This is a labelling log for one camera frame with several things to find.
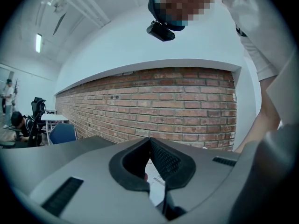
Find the seated person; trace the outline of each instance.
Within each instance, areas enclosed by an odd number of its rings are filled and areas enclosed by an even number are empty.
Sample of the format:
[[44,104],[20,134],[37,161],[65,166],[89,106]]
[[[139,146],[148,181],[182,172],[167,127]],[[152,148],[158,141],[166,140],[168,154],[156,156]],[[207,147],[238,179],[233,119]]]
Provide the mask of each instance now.
[[20,141],[28,142],[30,130],[33,126],[34,121],[29,118],[26,118],[26,116],[22,116],[20,112],[13,112],[13,115],[11,116],[11,123],[17,129],[21,129],[21,133],[23,135],[21,136]]

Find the black camera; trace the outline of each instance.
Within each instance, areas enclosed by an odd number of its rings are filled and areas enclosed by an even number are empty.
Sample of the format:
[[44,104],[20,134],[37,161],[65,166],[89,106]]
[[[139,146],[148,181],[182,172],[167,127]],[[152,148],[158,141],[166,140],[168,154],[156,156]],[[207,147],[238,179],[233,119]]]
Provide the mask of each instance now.
[[163,42],[171,41],[176,38],[173,32],[157,21],[153,21],[146,31],[148,34],[158,38]]

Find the white paper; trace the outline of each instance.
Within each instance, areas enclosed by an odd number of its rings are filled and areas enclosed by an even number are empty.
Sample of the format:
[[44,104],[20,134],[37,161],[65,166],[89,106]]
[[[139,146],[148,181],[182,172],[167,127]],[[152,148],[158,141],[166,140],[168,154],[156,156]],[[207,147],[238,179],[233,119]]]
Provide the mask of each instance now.
[[165,181],[161,178],[151,159],[149,159],[145,167],[145,173],[148,175],[149,199],[154,206],[158,206],[164,200]]

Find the gray device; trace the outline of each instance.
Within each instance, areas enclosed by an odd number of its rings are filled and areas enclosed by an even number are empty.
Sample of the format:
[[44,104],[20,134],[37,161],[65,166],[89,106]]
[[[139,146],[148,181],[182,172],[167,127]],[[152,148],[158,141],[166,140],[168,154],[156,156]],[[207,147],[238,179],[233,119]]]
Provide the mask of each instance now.
[[[163,139],[114,145],[91,137],[3,149],[0,159],[16,196],[43,223],[239,223],[291,172],[298,130],[267,133],[241,154]],[[162,211],[144,180],[149,158],[165,180]]]

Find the dark hair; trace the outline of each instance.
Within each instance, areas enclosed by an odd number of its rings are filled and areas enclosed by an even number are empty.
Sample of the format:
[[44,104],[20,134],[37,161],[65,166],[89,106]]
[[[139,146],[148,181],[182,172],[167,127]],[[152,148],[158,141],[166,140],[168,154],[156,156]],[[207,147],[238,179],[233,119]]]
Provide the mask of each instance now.
[[18,111],[15,111],[11,116],[11,123],[13,126],[17,127],[22,122],[22,119],[22,114]]

